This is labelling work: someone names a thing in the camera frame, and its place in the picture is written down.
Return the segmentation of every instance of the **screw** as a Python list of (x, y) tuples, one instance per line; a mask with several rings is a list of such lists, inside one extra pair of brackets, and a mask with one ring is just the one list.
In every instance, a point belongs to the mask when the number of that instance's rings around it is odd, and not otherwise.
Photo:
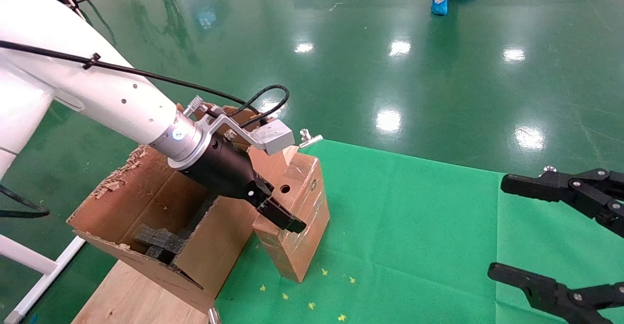
[(234, 140), (236, 135), (237, 134), (233, 129), (228, 129), (223, 136), (225, 136), (228, 140)]
[(174, 138), (175, 140), (182, 140), (182, 139), (184, 138), (184, 133), (183, 133), (182, 131), (180, 131), (180, 130), (175, 130), (175, 131), (173, 132), (173, 135), (174, 135), (174, 137), (173, 137), (173, 138)]

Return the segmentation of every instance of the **cardboard box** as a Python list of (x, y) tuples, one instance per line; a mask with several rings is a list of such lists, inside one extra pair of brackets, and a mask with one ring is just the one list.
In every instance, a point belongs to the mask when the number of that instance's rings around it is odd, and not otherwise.
[(291, 233), (259, 215), (253, 228), (282, 277), (300, 283), (330, 221), (318, 158), (296, 153), (273, 197), (308, 226), (300, 234)]
[[(254, 169), (275, 184), (287, 169), (291, 151), (267, 156), (251, 147), (248, 153)], [(147, 247), (132, 236), (142, 224), (178, 233), (210, 195), (171, 169), (164, 155), (140, 146), (67, 222), (87, 242), (207, 313), (252, 234), (258, 212), (244, 200), (217, 197), (170, 264), (144, 255)]]

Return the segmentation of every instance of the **green epoxy floor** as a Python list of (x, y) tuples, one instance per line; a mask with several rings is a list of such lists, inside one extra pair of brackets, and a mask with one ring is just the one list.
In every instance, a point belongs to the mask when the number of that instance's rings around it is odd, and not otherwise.
[[(453, 0), (445, 18), (430, 0), (92, 2), (84, 13), (135, 67), (243, 98), (288, 86), (279, 116), (296, 131), (498, 172), (624, 170), (621, 0)], [(134, 146), (54, 104), (2, 181), (53, 214), (0, 231), (56, 257), (73, 237), (64, 220)], [(113, 264), (85, 247), (37, 322), (70, 322)], [(39, 276), (4, 258), (0, 273), (4, 318)]]

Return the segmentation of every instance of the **metal cylinder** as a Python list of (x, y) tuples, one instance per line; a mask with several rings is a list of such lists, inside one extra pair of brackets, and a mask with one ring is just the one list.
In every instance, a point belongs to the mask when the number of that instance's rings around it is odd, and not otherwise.
[(177, 111), (174, 121), (150, 146), (170, 159), (180, 161), (191, 155), (200, 140), (201, 129)]
[(219, 311), (216, 310), (216, 307), (212, 307), (208, 311), (208, 322), (209, 324), (221, 324), (221, 317), (219, 317)]

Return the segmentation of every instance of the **torn cardboard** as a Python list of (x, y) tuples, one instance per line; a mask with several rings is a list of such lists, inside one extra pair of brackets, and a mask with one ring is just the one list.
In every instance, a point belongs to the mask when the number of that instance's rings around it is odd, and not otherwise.
[[(252, 115), (246, 111), (247, 118)], [(284, 174), (292, 151), (267, 156), (253, 147), (248, 149), (254, 170), (272, 183)], [(178, 233), (209, 196), (203, 186), (171, 169), (164, 155), (140, 146), (67, 222), (87, 242), (208, 313), (252, 234), (258, 212), (243, 200), (218, 197), (170, 264), (147, 257), (146, 245), (133, 235), (143, 224)]]

